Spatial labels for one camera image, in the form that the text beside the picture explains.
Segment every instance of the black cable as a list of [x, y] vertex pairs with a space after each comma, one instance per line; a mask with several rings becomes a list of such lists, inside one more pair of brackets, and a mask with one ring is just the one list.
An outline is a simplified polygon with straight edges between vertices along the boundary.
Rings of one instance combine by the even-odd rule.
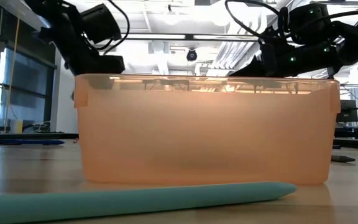
[[278, 27], [278, 33], [281, 37], [285, 36], [284, 32], [289, 32], [288, 28], [288, 8], [283, 7], [280, 9], [279, 15], [278, 15], [278, 21], [277, 21], [277, 27]]
[[84, 41], [86, 42], [87, 46], [90, 48], [90, 49], [93, 49], [93, 50], [98, 50], [96, 47], [94, 47], [91, 42], [84, 36], [84, 35], [81, 35], [82, 38], [84, 39]]
[[355, 94], [353, 94], [350, 90], [348, 90], [347, 88], [345, 88], [344, 86], [342, 86], [347, 92], [349, 92], [355, 99], [357, 99], [358, 100], [358, 97], [355, 95]]
[[110, 52], [112, 49], [115, 49], [118, 45], [120, 45], [121, 43], [123, 43], [124, 40], [127, 39], [128, 35], [129, 35], [129, 30], [131, 29], [131, 25], [129, 24], [129, 18], [127, 16], [127, 14], [120, 8], [118, 7], [114, 2], [112, 2], [111, 0], [108, 0], [119, 12], [122, 13], [122, 15], [124, 15], [126, 21], [127, 21], [127, 32], [125, 33], [125, 36], [119, 40], [119, 42], [117, 42], [116, 44], [114, 44], [113, 46], [111, 46], [110, 48], [108, 48], [103, 55], [106, 55], [108, 52]]
[[[247, 27], [246, 25], [244, 25], [244, 23], [242, 23], [239, 19], [237, 19], [233, 15], [233, 13], [230, 11], [229, 2], [242, 2], [242, 3], [255, 4], [255, 5], [258, 5], [258, 6], [266, 7], [267, 9], [271, 10], [272, 12], [274, 12], [278, 16], [277, 23], [278, 23], [278, 33], [280, 34], [280, 37], [271, 37], [271, 36], [263, 35], [263, 34], [260, 34], [260, 33], [256, 32], [256, 31], [252, 30], [250, 27]], [[303, 26], [303, 27], [301, 27], [301, 28], [299, 28], [297, 30], [289, 30], [288, 29], [288, 8], [286, 8], [286, 7], [283, 7], [283, 8], [281, 8], [280, 11], [277, 11], [275, 8], [273, 8], [272, 6], [269, 6], [268, 4], [265, 4], [265, 3], [262, 3], [262, 2], [257, 2], [257, 1], [254, 1], [254, 0], [225, 0], [224, 6], [225, 6], [227, 12], [229, 13], [229, 15], [234, 20], [234, 22], [236, 22], [238, 25], [240, 25], [247, 32], [251, 33], [252, 35], [254, 35], [254, 36], [256, 36], [256, 37], [258, 37], [260, 39], [287, 39], [287, 38], [291, 37], [291, 34], [285, 35], [284, 32], [297, 33], [299, 31], [307, 28], [311, 24], [313, 24], [315, 22], [318, 22], [318, 21], [321, 21], [323, 19], [334, 19], [334, 18], [338, 18], [338, 17], [358, 15], [358, 11], [341, 12], [341, 13], [337, 13], [337, 14], [333, 14], [333, 15], [329, 15], [329, 16], [325, 16], [325, 17], [315, 19], [315, 20], [307, 23], [305, 26]]]
[[251, 28], [247, 27], [246, 25], [244, 25], [239, 19], [237, 19], [233, 13], [230, 11], [229, 9], [229, 2], [242, 2], [242, 3], [250, 3], [250, 4], [255, 4], [258, 6], [262, 6], [265, 7], [269, 10], [271, 10], [272, 12], [274, 12], [277, 16], [280, 15], [280, 13], [273, 8], [272, 6], [269, 6], [268, 4], [262, 3], [262, 2], [257, 2], [257, 1], [253, 1], [253, 0], [225, 0], [224, 2], [224, 6], [227, 10], [227, 12], [229, 13], [229, 15], [232, 17], [232, 19], [234, 20], [234, 22], [236, 22], [239, 26], [241, 26], [243, 29], [245, 29], [247, 32], [249, 32], [250, 34], [261, 38], [261, 39], [271, 39], [271, 38], [277, 38], [277, 37], [270, 37], [270, 36], [266, 36], [266, 35], [262, 35], [254, 30], [252, 30]]
[[96, 48], [96, 50], [104, 50], [104, 49], [108, 48], [113, 40], [114, 40], [114, 38], [111, 37], [109, 42], [107, 42], [107, 44], [105, 44], [103, 47]]

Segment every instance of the computer monitor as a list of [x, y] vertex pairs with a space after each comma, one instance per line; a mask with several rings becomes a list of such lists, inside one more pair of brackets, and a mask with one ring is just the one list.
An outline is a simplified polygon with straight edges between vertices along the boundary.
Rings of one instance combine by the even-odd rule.
[[341, 100], [341, 113], [336, 116], [336, 122], [358, 122], [355, 100]]

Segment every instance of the yellow cable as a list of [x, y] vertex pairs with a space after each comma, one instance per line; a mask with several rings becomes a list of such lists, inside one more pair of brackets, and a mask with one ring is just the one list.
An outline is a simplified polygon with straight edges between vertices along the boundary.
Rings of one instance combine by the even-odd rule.
[[18, 37], [18, 34], [19, 34], [19, 24], [20, 24], [20, 19], [17, 18], [15, 45], [14, 45], [14, 51], [13, 51], [13, 63], [12, 63], [12, 71], [11, 71], [11, 82], [10, 82], [10, 84], [9, 84], [9, 93], [8, 93], [8, 97], [7, 97], [7, 105], [6, 105], [6, 110], [5, 110], [4, 133], [6, 132], [6, 128], [7, 128], [7, 113], [8, 113], [8, 108], [11, 107], [12, 81], [13, 81], [14, 65], [15, 65], [15, 61], [16, 61], [16, 48], [17, 48], [17, 37]]
[[19, 36], [19, 25], [20, 25], [20, 18], [17, 18], [17, 26], [16, 26], [16, 36], [15, 36], [15, 46], [13, 48], [13, 62], [12, 62], [12, 70], [11, 70], [11, 81], [9, 83], [9, 93], [7, 96], [7, 104], [6, 104], [6, 108], [5, 108], [5, 126], [4, 126], [4, 133], [6, 132], [6, 127], [7, 127], [7, 113], [8, 113], [8, 109], [11, 106], [11, 93], [12, 93], [12, 82], [13, 82], [13, 71], [15, 68], [15, 63], [16, 63], [16, 48], [17, 48], [17, 38]]

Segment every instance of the security camera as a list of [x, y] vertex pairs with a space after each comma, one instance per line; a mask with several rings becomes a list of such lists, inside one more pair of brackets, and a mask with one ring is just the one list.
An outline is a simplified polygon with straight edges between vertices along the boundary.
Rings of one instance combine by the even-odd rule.
[[189, 62], [194, 62], [195, 60], [197, 60], [197, 53], [195, 49], [190, 49], [189, 52], [187, 53], [187, 61]]

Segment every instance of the desk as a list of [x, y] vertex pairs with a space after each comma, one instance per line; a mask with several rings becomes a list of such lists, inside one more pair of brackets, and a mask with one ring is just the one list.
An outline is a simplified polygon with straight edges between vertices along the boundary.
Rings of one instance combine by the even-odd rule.
[[[341, 149], [333, 153], [357, 160], [354, 164], [332, 163], [325, 185], [299, 187], [281, 200], [53, 223], [358, 223], [358, 151]], [[87, 184], [81, 174], [80, 156], [79, 146], [71, 141], [52, 147], [0, 146], [0, 195], [128, 187]]]
[[358, 127], [335, 128], [336, 138], [355, 138], [358, 139]]

